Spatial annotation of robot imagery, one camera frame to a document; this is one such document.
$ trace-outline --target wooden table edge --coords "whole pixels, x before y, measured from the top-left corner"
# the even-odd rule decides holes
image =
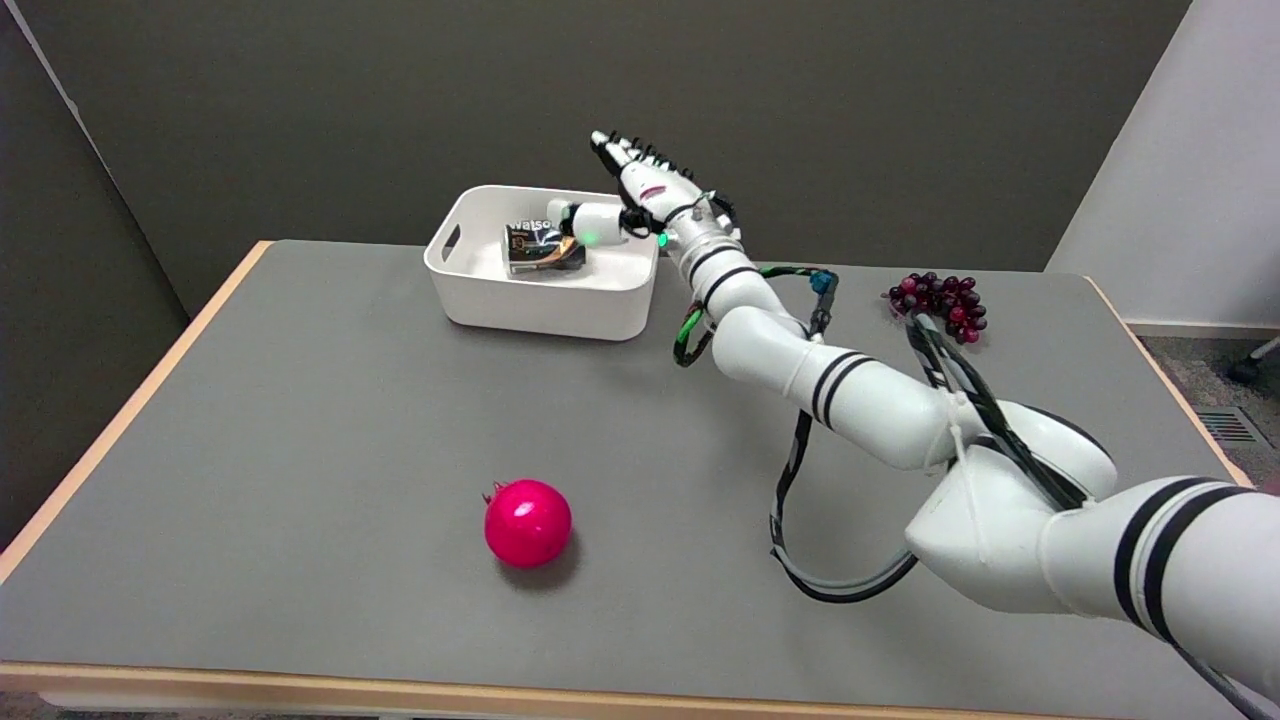
[[[0,585],[27,556],[40,536],[58,518],[72,496],[84,484],[97,464],[115,445],[129,423],[151,400],[173,369],[209,327],[227,300],[236,292],[253,265],[271,246],[259,241],[241,260],[218,292],[201,309],[173,347],[142,380],[119,413],[111,419],[93,445],[70,473],[54,489],[31,521],[0,553]],[[1219,460],[1242,486],[1252,483],[1235,466],[1192,411],[1187,398],[1142,345],[1129,325],[1120,319],[1111,300],[1092,278],[1084,277],[1129,338],[1146,357],[1156,375],[1172,393],[1179,406]],[[653,717],[855,717],[860,720],[972,720],[975,717],[1030,719],[1041,715],[1010,715],[965,710],[813,705],[799,702],[745,701],[730,698],[696,698],[657,694],[603,693],[460,685],[425,682],[393,682],[344,678],[320,678],[271,673],[239,673],[210,670],[168,670],[156,667],[116,667],[45,662],[0,662],[0,688],[22,692],[128,693],[211,701],[323,705],[333,707],[387,707],[412,712],[480,712],[495,715],[532,715],[545,717],[608,716],[618,719]]]
[[[1042,715],[918,707],[817,705],[403,680],[365,680],[216,670],[165,670],[97,665],[0,662],[0,689],[46,693],[116,693],[198,701],[379,708],[529,717],[617,720],[851,717],[858,720],[1043,720]]]
[[[1204,437],[1204,442],[1208,443],[1210,448],[1213,451],[1213,455],[1217,455],[1219,461],[1222,462],[1224,468],[1226,468],[1226,471],[1231,475],[1231,479],[1235,480],[1236,484],[1248,488],[1254,487],[1253,480],[1249,479],[1249,475],[1245,474],[1244,470],[1242,470],[1235,462],[1231,462],[1226,457],[1226,454],[1222,452],[1222,446],[1217,445],[1217,441],[1213,439],[1213,436],[1208,434],[1208,429],[1204,427],[1204,423],[1202,423],[1196,411],[1192,410],[1192,405],[1187,402],[1185,397],[1183,397],[1183,393],[1181,391],[1178,389],[1178,386],[1175,386],[1172,380],[1169,379],[1169,375],[1165,374],[1165,370],[1160,366],[1160,364],[1156,363],[1156,359],[1151,356],[1151,351],[1147,350],[1147,346],[1143,345],[1140,340],[1138,340],[1138,336],[1133,334],[1133,329],[1129,328],[1129,324],[1125,323],[1123,319],[1120,319],[1120,313],[1116,311],[1116,306],[1111,304],[1111,299],[1107,297],[1107,293],[1102,292],[1102,288],[1098,287],[1098,283],[1093,282],[1093,278],[1088,275],[1080,275],[1080,277],[1083,277],[1085,281],[1088,281],[1091,286],[1093,286],[1093,291],[1098,293],[1098,297],[1102,299],[1102,302],[1105,302],[1107,309],[1111,310],[1111,314],[1115,315],[1116,322],[1120,323],[1121,328],[1124,328],[1124,332],[1129,336],[1129,340],[1132,340],[1134,346],[1138,347],[1138,352],[1140,352],[1142,356],[1147,359],[1147,364],[1151,365],[1152,370],[1155,370],[1156,377],[1160,378],[1160,382],[1165,383],[1165,387],[1169,388],[1169,393],[1172,395],[1174,400],[1178,401],[1178,406],[1183,409],[1183,413],[1187,414],[1187,418],[1192,421],[1193,425],[1196,425],[1196,429],[1199,430],[1201,436]]]
[[[0,585],[9,579],[9,575],[14,571],[18,564],[22,562],[23,557],[31,552],[36,541],[38,541],[40,536],[49,529],[49,525],[52,524],[52,521],[58,518],[58,514],[63,511],[63,507],[67,507],[72,496],[74,496],[81,486],[84,484],[84,480],[93,473],[97,464],[102,461],[106,452],[111,450],[115,441],[120,439],[120,436],[124,434],[129,423],[138,416],[142,407],[151,400],[151,396],[156,393],[156,389],[160,388],[164,380],[169,377],[169,373],[172,373],[178,365],[182,356],[191,350],[196,338],[205,332],[209,323],[212,322],[214,316],[218,315],[218,311],[223,309],[224,304],[227,304],[227,299],[236,292],[236,288],[239,287],[244,275],[253,269],[253,265],[257,264],[259,259],[262,258],[262,254],[266,252],[266,249],[270,245],[270,241],[262,240],[248,251],[248,255],[241,260],[239,265],[236,266],[223,286],[218,288],[218,292],[215,292],[214,296],[209,299],[209,302],[206,302],[200,310],[196,319],[193,319],[191,324],[187,325],[187,329],[178,336],[178,341],[173,343],[173,347],[164,354],[160,363],[156,364],[151,373],[147,374],[146,379],[142,380],[138,389],[133,391],[133,395],[131,395],[129,400],[125,401],[123,407],[120,407],[120,411],[111,418],[111,421],[106,424],[106,428],[97,436],[93,445],[84,451],[84,455],[81,456],[78,462],[76,462],[70,473],[67,473],[67,477],[58,483],[58,487],[54,488],[54,492],[50,493],[49,498],[46,498],[40,506],[40,510],[37,510],[22,530],[18,532],[18,536],[12,543],[9,543],[9,547],[0,553]]]

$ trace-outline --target gray wall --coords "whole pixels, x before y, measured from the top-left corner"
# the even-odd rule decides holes
[[[102,165],[0,10],[0,548],[184,324]]]
[[[424,243],[474,184],[609,190],[614,127],[758,258],[1039,270],[1188,5],[19,3],[188,309],[256,238]]]

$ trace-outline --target white plastic bin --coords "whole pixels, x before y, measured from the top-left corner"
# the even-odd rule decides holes
[[[589,247],[585,266],[572,273],[507,275],[507,224],[545,219],[547,202],[556,197],[618,202],[613,195],[502,184],[472,187],[458,197],[422,254],[451,320],[613,341],[640,334],[658,268],[654,240]]]

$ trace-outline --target bin handle hole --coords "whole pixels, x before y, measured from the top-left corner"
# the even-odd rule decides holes
[[[462,225],[453,225],[453,232],[449,233],[449,240],[444,241],[444,247],[440,249],[440,260],[448,261],[449,255],[453,255],[453,246],[458,243],[458,238],[462,237]]]

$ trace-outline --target chair leg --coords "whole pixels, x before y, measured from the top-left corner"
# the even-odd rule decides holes
[[[1248,354],[1243,360],[1231,365],[1231,369],[1226,372],[1226,377],[1238,383],[1252,383],[1258,379],[1258,364],[1262,361],[1262,357],[1276,347],[1280,347],[1280,336],[1276,336],[1271,338],[1271,341],[1258,346],[1257,350]]]

